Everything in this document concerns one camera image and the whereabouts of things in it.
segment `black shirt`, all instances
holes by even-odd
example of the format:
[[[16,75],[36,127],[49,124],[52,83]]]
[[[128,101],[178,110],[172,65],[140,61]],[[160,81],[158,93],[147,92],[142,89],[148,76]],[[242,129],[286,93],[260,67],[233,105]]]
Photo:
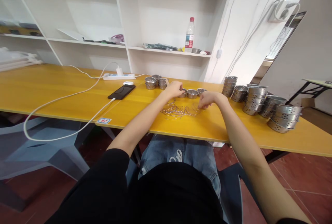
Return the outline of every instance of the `black shirt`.
[[[160,164],[128,191],[128,163],[124,151],[107,150],[46,223],[225,223],[211,182],[192,166]]]

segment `cardboard box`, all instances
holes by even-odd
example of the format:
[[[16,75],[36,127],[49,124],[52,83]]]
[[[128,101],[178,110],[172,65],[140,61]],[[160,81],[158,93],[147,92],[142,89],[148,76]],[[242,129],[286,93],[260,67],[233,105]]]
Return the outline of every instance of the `cardboard box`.
[[[304,119],[332,135],[332,116],[315,108],[315,99],[302,99],[302,116]]]

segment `smartphone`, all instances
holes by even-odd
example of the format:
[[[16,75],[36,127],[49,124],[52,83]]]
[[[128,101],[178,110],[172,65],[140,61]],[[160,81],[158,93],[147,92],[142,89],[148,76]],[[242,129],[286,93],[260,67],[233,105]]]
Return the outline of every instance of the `smartphone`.
[[[118,90],[116,90],[114,93],[112,93],[110,96],[108,96],[109,99],[117,99],[122,100],[124,97],[126,97],[136,86],[135,85],[123,85]]]

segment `bottle label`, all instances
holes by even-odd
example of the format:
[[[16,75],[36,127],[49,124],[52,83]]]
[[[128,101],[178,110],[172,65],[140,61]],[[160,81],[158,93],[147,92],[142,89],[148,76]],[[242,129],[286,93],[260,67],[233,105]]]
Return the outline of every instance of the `bottle label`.
[[[186,35],[186,46],[185,48],[192,48],[193,47],[193,42],[194,42],[194,35]]]

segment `hand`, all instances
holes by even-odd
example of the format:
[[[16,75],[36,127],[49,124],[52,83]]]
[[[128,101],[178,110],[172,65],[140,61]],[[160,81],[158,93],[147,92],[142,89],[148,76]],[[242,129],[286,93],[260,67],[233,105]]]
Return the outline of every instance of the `hand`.
[[[172,81],[171,83],[166,80],[167,87],[164,90],[164,94],[169,98],[174,98],[180,96],[182,91],[182,82]]]
[[[226,100],[228,102],[228,99],[225,95],[218,93],[218,92],[203,92],[201,94],[200,102],[198,104],[198,109],[201,108],[208,108],[209,105],[211,106],[213,103],[216,103],[216,101],[222,101]]]

